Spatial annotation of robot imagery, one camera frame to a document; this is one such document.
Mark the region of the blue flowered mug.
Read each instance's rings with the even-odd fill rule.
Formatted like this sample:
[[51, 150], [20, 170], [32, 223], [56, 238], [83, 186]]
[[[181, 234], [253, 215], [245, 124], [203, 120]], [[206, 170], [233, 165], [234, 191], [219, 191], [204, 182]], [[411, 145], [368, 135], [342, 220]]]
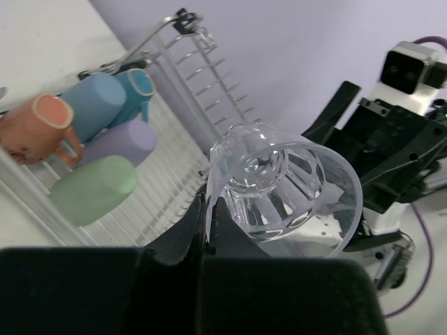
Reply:
[[156, 93], [156, 87], [148, 73], [143, 69], [132, 68], [117, 74], [115, 78], [126, 92], [126, 102], [108, 128], [135, 119], [139, 114], [144, 122], [148, 122], [149, 102]]

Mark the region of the orange ceramic mug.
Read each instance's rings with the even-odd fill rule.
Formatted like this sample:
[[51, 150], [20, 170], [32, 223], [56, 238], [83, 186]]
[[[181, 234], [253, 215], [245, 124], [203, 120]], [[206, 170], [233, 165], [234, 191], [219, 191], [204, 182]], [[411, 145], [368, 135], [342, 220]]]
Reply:
[[40, 94], [1, 118], [1, 147], [18, 164], [35, 164], [55, 154], [76, 164], [83, 147], [71, 123], [74, 111], [52, 94]]

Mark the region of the lilac plastic cup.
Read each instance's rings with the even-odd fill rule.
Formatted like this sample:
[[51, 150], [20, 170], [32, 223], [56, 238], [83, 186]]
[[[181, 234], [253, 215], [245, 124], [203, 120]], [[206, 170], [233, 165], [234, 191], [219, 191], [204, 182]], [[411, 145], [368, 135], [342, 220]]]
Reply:
[[156, 149], [158, 141], [150, 124], [139, 119], [126, 121], [86, 143], [79, 165], [117, 155], [138, 167]]

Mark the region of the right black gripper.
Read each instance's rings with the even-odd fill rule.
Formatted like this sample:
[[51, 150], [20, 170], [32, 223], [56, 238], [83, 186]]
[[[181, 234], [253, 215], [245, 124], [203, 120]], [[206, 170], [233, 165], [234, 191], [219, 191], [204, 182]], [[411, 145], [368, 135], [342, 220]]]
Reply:
[[427, 191], [423, 172], [434, 172], [446, 147], [446, 101], [436, 99], [420, 116], [363, 98], [343, 129], [335, 129], [360, 90], [343, 81], [302, 136], [317, 144], [328, 142], [352, 165], [364, 207], [389, 209], [396, 202], [413, 202]]

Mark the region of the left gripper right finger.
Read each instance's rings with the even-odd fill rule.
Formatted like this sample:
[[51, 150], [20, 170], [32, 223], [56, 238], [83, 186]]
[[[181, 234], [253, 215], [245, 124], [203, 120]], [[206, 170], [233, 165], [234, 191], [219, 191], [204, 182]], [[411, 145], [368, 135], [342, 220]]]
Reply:
[[214, 241], [200, 265], [197, 334], [387, 334], [366, 271], [351, 260], [271, 258], [208, 209]]

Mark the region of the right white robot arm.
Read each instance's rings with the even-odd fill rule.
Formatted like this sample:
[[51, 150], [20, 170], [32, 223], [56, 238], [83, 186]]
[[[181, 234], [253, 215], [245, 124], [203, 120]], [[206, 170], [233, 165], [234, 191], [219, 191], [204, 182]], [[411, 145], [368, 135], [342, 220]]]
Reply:
[[360, 92], [344, 81], [315, 122], [303, 135], [343, 156], [360, 178], [362, 216], [346, 252], [390, 248], [375, 279], [378, 289], [396, 288], [406, 276], [411, 259], [402, 245], [402, 216], [408, 205], [446, 187], [429, 184], [446, 158], [446, 102], [430, 103], [421, 116], [380, 98], [362, 98], [345, 126], [336, 123]]

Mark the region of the green ceramic cup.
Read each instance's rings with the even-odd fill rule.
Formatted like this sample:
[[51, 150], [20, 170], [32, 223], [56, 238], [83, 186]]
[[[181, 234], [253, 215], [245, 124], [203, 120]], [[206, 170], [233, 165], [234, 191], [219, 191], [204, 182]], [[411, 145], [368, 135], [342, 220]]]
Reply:
[[119, 206], [135, 190], [138, 173], [121, 156], [90, 162], [56, 181], [49, 198], [74, 226], [97, 221]]

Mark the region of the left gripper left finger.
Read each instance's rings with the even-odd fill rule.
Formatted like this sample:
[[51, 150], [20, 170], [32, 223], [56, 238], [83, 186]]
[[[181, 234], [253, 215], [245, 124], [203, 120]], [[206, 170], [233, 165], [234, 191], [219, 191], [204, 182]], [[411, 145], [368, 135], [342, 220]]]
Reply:
[[1, 251], [2, 334], [192, 334], [205, 196], [143, 247]]

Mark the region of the clear plastic glass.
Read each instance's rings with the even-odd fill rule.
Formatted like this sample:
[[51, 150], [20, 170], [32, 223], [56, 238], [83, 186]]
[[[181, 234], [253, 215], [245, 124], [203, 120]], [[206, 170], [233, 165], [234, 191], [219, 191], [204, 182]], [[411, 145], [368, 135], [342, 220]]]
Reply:
[[337, 257], [362, 214], [360, 180], [337, 152], [261, 122], [231, 126], [210, 150], [205, 231], [234, 223], [268, 255]]

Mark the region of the plain blue cup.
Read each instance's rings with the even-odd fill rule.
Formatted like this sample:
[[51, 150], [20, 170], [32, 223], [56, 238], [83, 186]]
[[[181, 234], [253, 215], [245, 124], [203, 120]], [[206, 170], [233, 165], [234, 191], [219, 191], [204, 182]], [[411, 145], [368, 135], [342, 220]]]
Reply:
[[124, 106], [127, 95], [115, 76], [97, 73], [87, 77], [61, 95], [73, 111], [72, 127], [82, 143], [106, 128]]

